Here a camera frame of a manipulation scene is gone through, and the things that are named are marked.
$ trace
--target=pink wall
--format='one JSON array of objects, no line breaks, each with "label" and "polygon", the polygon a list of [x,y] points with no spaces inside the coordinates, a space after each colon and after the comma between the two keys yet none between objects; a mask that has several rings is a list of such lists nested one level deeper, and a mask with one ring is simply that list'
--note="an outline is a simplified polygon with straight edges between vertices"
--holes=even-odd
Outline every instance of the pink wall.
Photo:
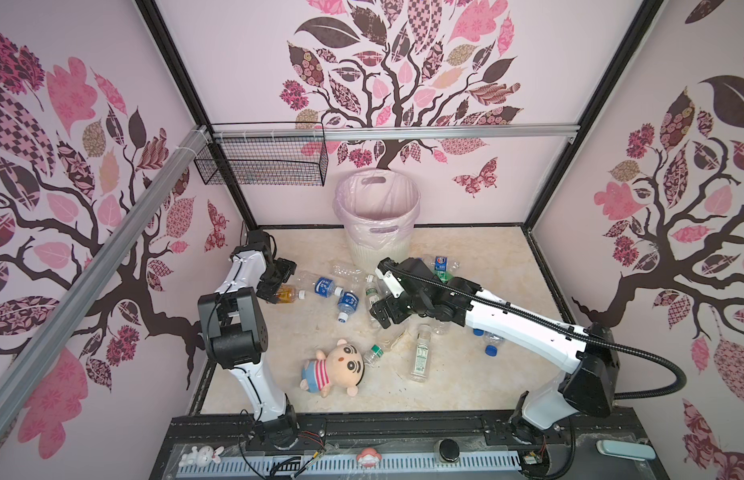
[{"label": "pink wall", "polygon": [[[0,376],[191,127],[130,1],[0,6]],[[192,166],[12,424],[0,478],[147,476],[240,229]]]},{"label": "pink wall", "polygon": [[[668,4],[535,233],[581,322],[686,372],[630,402],[669,476],[744,478],[744,2],[697,4]],[[618,391],[671,381],[621,361]]]},{"label": "pink wall", "polygon": [[[371,128],[463,124],[472,114],[486,116],[468,124],[576,123],[640,2],[160,3],[213,121]],[[414,48],[411,62],[396,55],[402,44]],[[488,56],[474,73],[482,51]],[[386,140],[379,155],[374,140],[331,144],[323,188],[242,189],[262,224],[336,224],[330,203],[339,179],[357,168],[390,168],[417,182],[418,222],[519,222],[563,141]],[[497,182],[480,176],[488,164]]]}]

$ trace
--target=butterfly decal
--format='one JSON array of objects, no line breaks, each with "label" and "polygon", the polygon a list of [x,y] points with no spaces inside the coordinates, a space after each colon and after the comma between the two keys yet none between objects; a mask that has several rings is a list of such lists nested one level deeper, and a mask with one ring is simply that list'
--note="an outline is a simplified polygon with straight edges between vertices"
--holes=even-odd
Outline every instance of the butterfly decal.
[{"label": "butterfly decal", "polygon": [[691,434],[682,437],[687,449],[687,457],[700,469],[713,465],[719,468],[716,478],[742,478],[744,479],[744,453],[724,452],[719,446],[716,437],[700,414],[689,400],[682,398],[684,403],[684,424],[689,428]]},{"label": "butterfly decal", "polygon": [[497,188],[497,185],[495,185],[495,182],[497,182],[497,175],[493,173],[495,170],[497,170],[497,157],[486,162],[486,165],[482,167],[481,172],[479,172],[477,176],[458,175],[452,180],[454,180],[459,186],[465,187],[466,192],[473,195],[473,198],[476,198],[476,193],[481,190],[482,186]]},{"label": "butterfly decal", "polygon": [[209,200],[207,200],[207,212],[209,212],[209,219],[212,221],[212,232],[207,235],[207,239],[204,242],[204,252],[209,252],[215,247],[223,248],[225,246],[225,234],[223,231],[230,221],[226,220],[223,214],[219,214],[217,207],[212,205],[212,202]]}]

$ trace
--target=tree mural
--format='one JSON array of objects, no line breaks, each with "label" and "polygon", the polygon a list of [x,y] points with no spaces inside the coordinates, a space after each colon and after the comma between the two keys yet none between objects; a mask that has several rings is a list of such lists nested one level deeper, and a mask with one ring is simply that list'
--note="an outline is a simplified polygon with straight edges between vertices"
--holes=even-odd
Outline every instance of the tree mural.
[{"label": "tree mural", "polygon": [[[489,0],[444,2],[454,4],[452,14],[464,8],[451,32],[442,22],[442,0],[412,0],[406,8],[404,0],[349,0],[347,7],[341,0],[308,3],[347,21],[334,16],[311,18],[298,27],[294,43],[288,44],[290,62],[302,83],[284,82],[280,97],[293,110],[301,110],[298,122],[321,121],[335,128],[492,125],[508,124],[521,111],[495,106],[521,87],[499,83],[513,62],[502,58],[514,35],[510,14],[499,30],[495,20],[507,9],[507,0],[492,5]],[[305,35],[301,32],[326,48],[314,52],[299,46],[304,38],[300,35]],[[491,38],[482,40],[486,35]],[[310,102],[319,106],[307,108]],[[469,114],[477,104],[482,108]],[[467,154],[486,145],[479,138],[446,139],[439,144],[359,140],[327,146],[329,153],[337,151],[338,164],[348,160],[362,168],[376,162],[378,168],[388,168],[397,158],[402,163],[419,162],[424,151],[436,161],[447,162],[448,154]],[[473,193],[490,186],[482,176],[471,177]],[[466,191],[471,193],[469,185]]]},{"label": "tree mural", "polygon": [[668,308],[669,328],[687,318],[694,323],[691,354],[701,372],[711,357],[712,338],[700,313],[708,306],[723,330],[714,364],[744,402],[744,346],[724,338],[744,337],[744,298],[726,292],[744,285],[744,142],[715,135],[717,121],[744,129],[744,78],[723,75],[702,83],[713,88],[718,120],[696,110],[685,89],[657,138],[651,124],[628,136],[631,159],[610,171],[618,183],[594,197],[615,221],[604,236],[615,242],[612,256],[624,270],[606,310],[573,301],[591,321],[615,326],[638,290],[660,290],[652,307]]},{"label": "tree mural", "polygon": [[[84,63],[71,57],[68,70],[55,65],[53,72],[46,72],[50,103],[63,127],[53,146],[41,123],[10,94],[22,91],[22,85],[7,83],[14,77],[38,90],[16,68],[18,59],[36,57],[23,47],[15,58],[12,52],[16,50],[0,34],[0,71],[15,72],[0,74],[0,82],[10,90],[0,86],[0,182],[4,190],[0,191],[0,251],[12,248],[9,253],[0,253],[0,292],[10,276],[18,274],[27,282],[48,281],[69,290],[134,207],[138,188],[150,185],[146,173],[164,165],[169,154],[166,132],[159,129],[158,136],[149,140],[137,108],[128,116],[118,89],[95,72],[92,75],[98,90],[107,100],[100,104],[107,110],[93,110],[98,90],[87,84]],[[44,73],[39,70],[32,78],[43,82]],[[79,141],[70,133],[71,126],[80,120],[91,122]],[[199,323],[157,312],[151,292],[162,292],[162,278],[172,274],[161,259],[181,254],[188,247],[179,240],[190,227],[193,214],[194,198],[181,198],[188,176],[186,169],[119,265],[119,283],[92,305],[87,317],[95,323],[85,320],[83,325],[91,325],[73,333],[88,337],[78,357],[89,379],[98,385],[112,388],[112,368],[134,357],[141,338],[165,334],[178,336],[185,343],[190,385],[195,351],[204,349]],[[39,206],[48,206],[53,216],[48,217],[45,208]],[[213,217],[214,207],[210,206],[217,232],[217,226],[224,228],[226,220],[216,211]],[[55,233],[54,241],[40,240],[49,239],[48,232]],[[15,236],[27,238],[13,242],[16,249],[10,243]],[[33,294],[2,302],[0,336],[34,330],[47,320],[57,303],[57,299]],[[27,343],[11,348],[0,345],[0,355],[16,355]]]}]

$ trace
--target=plush toy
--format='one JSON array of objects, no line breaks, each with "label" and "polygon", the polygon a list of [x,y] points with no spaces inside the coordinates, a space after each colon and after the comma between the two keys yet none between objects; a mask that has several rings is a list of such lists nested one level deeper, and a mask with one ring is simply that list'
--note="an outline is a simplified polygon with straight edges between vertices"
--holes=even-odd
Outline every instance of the plush toy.
[{"label": "plush toy", "polygon": [[191,453],[184,453],[180,457],[179,467],[185,467],[189,465],[196,465],[199,468],[204,468],[209,465],[210,462],[220,463],[222,460],[219,455],[223,452],[224,447],[218,447],[217,450],[212,450],[209,445],[203,446],[201,450],[196,449],[196,446],[191,447]]},{"label": "plush toy", "polygon": [[357,385],[363,376],[361,352],[341,339],[328,356],[317,350],[316,360],[306,360],[300,388],[311,393],[319,392],[322,398],[326,398],[332,385],[337,385],[345,388],[348,395],[356,396],[359,392]]}]

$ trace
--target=bottle label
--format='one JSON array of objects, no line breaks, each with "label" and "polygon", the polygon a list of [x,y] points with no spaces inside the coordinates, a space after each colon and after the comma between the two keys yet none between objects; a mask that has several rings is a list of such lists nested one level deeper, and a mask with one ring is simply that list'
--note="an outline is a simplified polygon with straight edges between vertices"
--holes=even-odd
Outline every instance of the bottle label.
[{"label": "bottle label", "polygon": [[321,295],[324,298],[327,298],[329,295],[332,294],[330,291],[329,285],[332,284],[332,280],[329,278],[321,277],[318,282],[316,282],[316,288],[314,289],[314,292]]},{"label": "bottle label", "polygon": [[340,301],[338,302],[338,305],[341,304],[348,305],[355,312],[356,307],[358,307],[359,305],[359,297],[351,292],[345,292],[343,293],[343,296],[340,297]]},{"label": "bottle label", "polygon": [[418,345],[417,351],[415,352],[414,373],[417,375],[425,376],[425,367],[427,363],[428,363],[428,346]]},{"label": "bottle label", "polygon": [[434,259],[434,270],[436,271],[436,276],[438,276],[443,282],[446,282],[448,280],[446,278],[447,272],[445,256],[437,256]]}]

